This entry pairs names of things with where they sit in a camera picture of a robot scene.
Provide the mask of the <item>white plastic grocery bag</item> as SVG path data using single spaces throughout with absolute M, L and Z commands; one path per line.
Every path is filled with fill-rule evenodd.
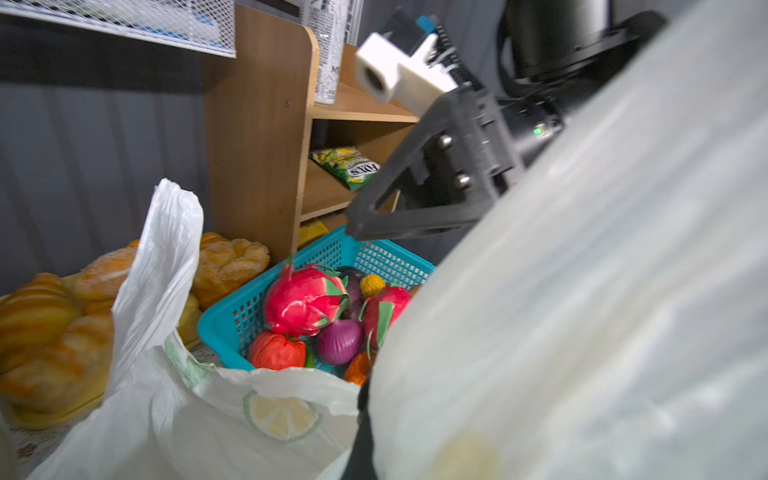
M 163 180 L 102 406 L 37 479 L 763 479 L 767 5 L 701 1 L 429 277 L 359 388 L 199 363 L 202 209 Z

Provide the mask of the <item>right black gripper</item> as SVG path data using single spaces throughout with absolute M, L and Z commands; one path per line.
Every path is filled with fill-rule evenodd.
M 347 207 L 347 235 L 402 239 L 477 223 L 564 130 L 564 103 L 547 91 L 495 98 L 461 87 L 418 127 Z

